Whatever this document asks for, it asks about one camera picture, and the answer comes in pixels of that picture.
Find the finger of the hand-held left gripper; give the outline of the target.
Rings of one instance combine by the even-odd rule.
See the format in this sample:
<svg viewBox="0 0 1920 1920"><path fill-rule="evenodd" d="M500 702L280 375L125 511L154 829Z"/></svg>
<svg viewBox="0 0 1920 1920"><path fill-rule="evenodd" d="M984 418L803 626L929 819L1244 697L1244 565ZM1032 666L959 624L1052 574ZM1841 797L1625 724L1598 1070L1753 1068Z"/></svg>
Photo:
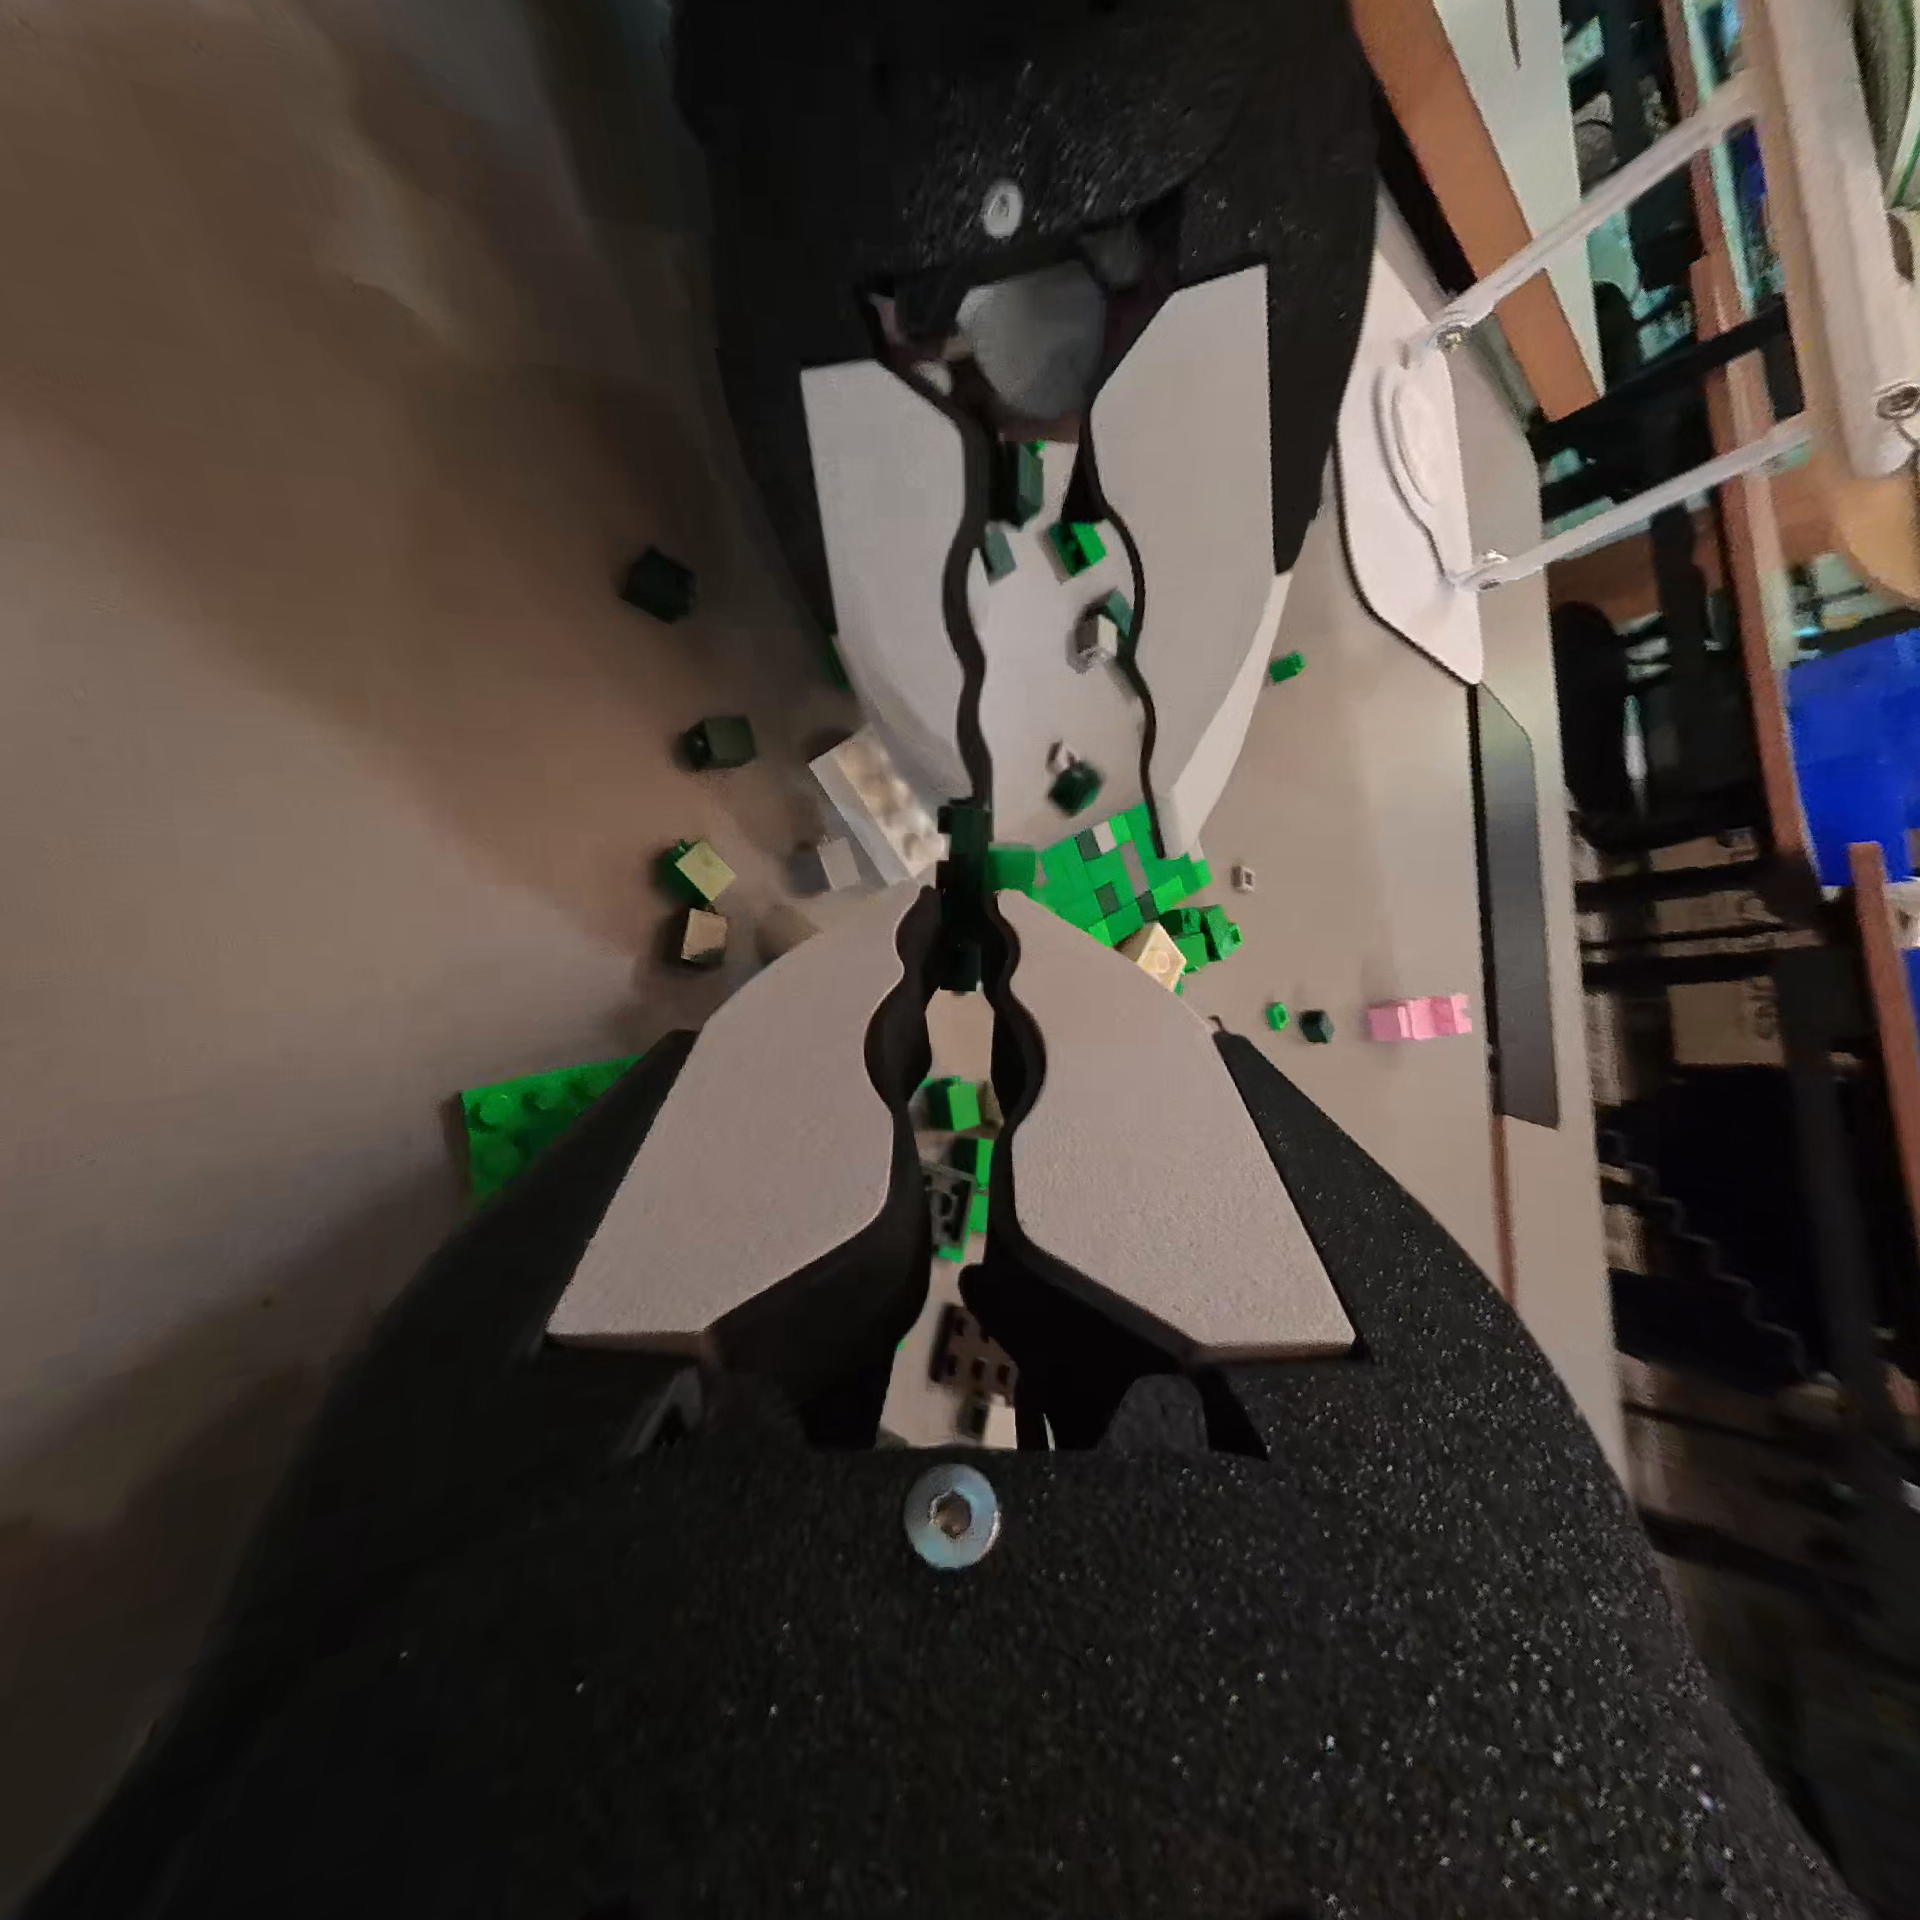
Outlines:
<svg viewBox="0 0 1920 1920"><path fill-rule="evenodd" d="M803 370L799 396L833 638L862 712L933 804L1001 814L972 612L989 426L877 359Z"/></svg>
<svg viewBox="0 0 1920 1920"><path fill-rule="evenodd" d="M1268 271L1171 294L1091 406L1092 481L1136 561L1142 790L1199 834L1253 724L1288 574L1275 567Z"/></svg>

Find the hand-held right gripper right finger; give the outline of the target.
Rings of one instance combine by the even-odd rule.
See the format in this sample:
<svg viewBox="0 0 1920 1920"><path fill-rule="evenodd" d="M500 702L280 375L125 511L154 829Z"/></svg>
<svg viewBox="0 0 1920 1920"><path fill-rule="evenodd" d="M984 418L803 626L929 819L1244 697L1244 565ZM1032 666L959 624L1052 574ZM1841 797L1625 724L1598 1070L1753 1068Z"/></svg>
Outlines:
<svg viewBox="0 0 1920 1920"><path fill-rule="evenodd" d="M996 899L1001 1110L961 1297L1013 1370L1027 1451L1268 1454L1232 1374L1357 1333L1187 1001L1021 893Z"/></svg>

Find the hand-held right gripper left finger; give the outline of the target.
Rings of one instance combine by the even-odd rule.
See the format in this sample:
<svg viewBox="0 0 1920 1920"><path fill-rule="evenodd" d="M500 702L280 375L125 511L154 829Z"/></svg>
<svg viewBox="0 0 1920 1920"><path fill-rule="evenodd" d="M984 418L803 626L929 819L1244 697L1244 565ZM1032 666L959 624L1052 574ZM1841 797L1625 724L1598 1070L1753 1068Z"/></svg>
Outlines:
<svg viewBox="0 0 1920 1920"><path fill-rule="evenodd" d="M943 932L898 886L697 1031L549 1315L563 1346L696 1364L872 1449L933 1231L909 1119Z"/></svg>

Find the dark green brick stack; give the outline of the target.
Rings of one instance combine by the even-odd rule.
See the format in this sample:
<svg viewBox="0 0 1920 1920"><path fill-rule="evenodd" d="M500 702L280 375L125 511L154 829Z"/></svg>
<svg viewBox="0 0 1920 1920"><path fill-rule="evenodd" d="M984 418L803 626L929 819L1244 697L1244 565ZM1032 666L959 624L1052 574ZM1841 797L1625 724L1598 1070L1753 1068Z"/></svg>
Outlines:
<svg viewBox="0 0 1920 1920"><path fill-rule="evenodd" d="M936 827L948 843L935 873L942 907L939 987L953 995L971 995L981 987L984 969L986 907L994 895L994 819L992 810L975 800L956 800L942 807Z"/></svg>

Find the white desk lamp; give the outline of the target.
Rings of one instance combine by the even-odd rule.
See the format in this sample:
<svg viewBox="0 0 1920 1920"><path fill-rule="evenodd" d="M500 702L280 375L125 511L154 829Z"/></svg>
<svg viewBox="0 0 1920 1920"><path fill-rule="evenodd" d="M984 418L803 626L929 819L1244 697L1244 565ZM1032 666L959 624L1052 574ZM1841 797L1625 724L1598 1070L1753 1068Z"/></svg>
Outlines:
<svg viewBox="0 0 1920 1920"><path fill-rule="evenodd" d="M1753 4L1743 63L1674 132L1629 160L1582 204L1534 230L1483 132L1452 40L1429 4L1401 23L1359 9L1363 49L1385 59L1394 107L1413 107L1424 45L1452 81L1446 126L1461 124L1508 210L1489 263L1461 297L1422 311L1394 271L1367 294L1355 372L1340 403L1333 467L1349 560L1367 606L1466 684L1481 679L1478 595L1634 532L1654 511L1812 444L1831 531L1881 588L1916 601L1916 283L1900 272L1885 204L1854 4ZM1787 324L1801 372L1800 415L1676 483L1636 494L1571 541L1544 541L1515 560L1472 556L1452 375L1455 338L1492 320L1563 253L1613 215L1682 173L1741 126L1760 136L1772 221L1783 244Z"/></svg>

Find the grey desk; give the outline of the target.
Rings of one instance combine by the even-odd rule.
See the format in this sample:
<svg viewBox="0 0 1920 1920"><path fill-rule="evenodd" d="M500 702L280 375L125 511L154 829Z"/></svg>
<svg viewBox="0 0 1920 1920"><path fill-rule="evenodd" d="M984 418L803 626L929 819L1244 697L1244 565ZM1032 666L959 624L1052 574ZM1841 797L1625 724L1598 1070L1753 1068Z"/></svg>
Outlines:
<svg viewBox="0 0 1920 1920"><path fill-rule="evenodd" d="M454 1095L808 922L851 722L714 391L667 23L3 4L3 1912L466 1213ZM696 773L721 716L758 757ZM661 953L680 838L731 972Z"/></svg>

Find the green toy baseplate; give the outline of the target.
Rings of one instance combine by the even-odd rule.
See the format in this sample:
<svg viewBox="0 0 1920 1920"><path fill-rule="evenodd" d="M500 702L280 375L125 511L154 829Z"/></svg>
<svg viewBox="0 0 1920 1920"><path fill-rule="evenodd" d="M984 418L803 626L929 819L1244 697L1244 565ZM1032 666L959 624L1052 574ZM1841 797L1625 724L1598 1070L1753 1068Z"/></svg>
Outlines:
<svg viewBox="0 0 1920 1920"><path fill-rule="evenodd" d="M626 1055L460 1091L469 1202L486 1203L514 1185L637 1065Z"/></svg>

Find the white toy brick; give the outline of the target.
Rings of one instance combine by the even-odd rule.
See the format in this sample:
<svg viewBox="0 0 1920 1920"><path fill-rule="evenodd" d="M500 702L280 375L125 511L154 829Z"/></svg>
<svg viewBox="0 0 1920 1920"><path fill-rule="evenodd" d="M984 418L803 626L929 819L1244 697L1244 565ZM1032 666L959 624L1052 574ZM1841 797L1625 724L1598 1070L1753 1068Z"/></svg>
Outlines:
<svg viewBox="0 0 1920 1920"><path fill-rule="evenodd" d="M948 857L946 834L872 728L828 747L808 772L881 883L924 877Z"/></svg>

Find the dark brown toy plate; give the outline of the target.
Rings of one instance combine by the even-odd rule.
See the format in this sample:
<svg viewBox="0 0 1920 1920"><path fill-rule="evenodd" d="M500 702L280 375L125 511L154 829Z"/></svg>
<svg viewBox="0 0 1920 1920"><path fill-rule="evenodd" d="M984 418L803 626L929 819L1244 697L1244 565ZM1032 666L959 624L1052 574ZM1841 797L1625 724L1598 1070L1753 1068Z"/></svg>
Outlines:
<svg viewBox="0 0 1920 1920"><path fill-rule="evenodd" d="M1017 1368L996 1339L981 1331L968 1309L942 1303L927 1379L961 1400L1012 1405L1017 1390Z"/></svg>

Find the pile of green toy bricks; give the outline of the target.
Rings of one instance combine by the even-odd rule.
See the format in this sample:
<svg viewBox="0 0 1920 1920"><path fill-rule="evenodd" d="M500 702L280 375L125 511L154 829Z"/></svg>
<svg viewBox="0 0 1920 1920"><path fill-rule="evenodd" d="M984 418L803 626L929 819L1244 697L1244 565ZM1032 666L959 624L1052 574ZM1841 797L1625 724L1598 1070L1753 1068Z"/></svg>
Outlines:
<svg viewBox="0 0 1920 1920"><path fill-rule="evenodd" d="M1244 932L1208 895L1200 852L1161 852L1146 804L1080 829L1050 847L996 843L986 877L1059 922L1114 950L1183 995L1190 977L1230 961Z"/></svg>

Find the black flat slab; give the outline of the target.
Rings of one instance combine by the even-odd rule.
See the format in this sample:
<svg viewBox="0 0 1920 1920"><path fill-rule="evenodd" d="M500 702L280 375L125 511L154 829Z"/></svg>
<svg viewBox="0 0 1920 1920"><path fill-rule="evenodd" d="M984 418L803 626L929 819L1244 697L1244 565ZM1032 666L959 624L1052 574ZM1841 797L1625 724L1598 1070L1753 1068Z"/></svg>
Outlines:
<svg viewBox="0 0 1920 1920"><path fill-rule="evenodd" d="M1532 743L1483 684L1472 690L1481 999L1493 1107L1561 1125L1547 913Z"/></svg>

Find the wood-edged white table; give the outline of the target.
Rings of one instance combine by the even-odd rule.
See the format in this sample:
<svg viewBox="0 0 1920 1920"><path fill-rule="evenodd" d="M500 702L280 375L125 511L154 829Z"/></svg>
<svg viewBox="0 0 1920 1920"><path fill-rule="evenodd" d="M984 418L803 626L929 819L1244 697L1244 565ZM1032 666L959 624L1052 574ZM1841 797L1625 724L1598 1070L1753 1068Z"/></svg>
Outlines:
<svg viewBox="0 0 1920 1920"><path fill-rule="evenodd" d="M1357 2L1357 35L1476 283L1579 201L1554 4ZM1496 307L1534 402L1600 396L1586 255L1567 250Z"/></svg>

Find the black office chair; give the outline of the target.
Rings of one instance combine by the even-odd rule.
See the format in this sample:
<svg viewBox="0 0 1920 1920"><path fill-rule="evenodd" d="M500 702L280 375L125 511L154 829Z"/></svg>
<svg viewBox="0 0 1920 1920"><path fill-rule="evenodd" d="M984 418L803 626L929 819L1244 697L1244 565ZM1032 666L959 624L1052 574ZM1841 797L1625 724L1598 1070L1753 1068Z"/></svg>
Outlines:
<svg viewBox="0 0 1920 1920"><path fill-rule="evenodd" d="M1608 617L1588 603L1547 612L1563 772L1576 831L1598 852L1663 846L1626 776L1626 648Z"/></svg>

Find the blue storage bin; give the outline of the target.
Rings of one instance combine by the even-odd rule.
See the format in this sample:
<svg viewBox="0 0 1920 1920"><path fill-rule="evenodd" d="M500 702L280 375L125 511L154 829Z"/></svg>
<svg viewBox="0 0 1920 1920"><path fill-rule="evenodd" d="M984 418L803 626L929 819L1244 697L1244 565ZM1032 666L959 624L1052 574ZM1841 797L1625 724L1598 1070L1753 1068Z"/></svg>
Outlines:
<svg viewBox="0 0 1920 1920"><path fill-rule="evenodd" d="M1823 883L1848 883L1854 843L1876 843L1892 881L1916 879L1916 613L1792 666L1787 716Z"/></svg>

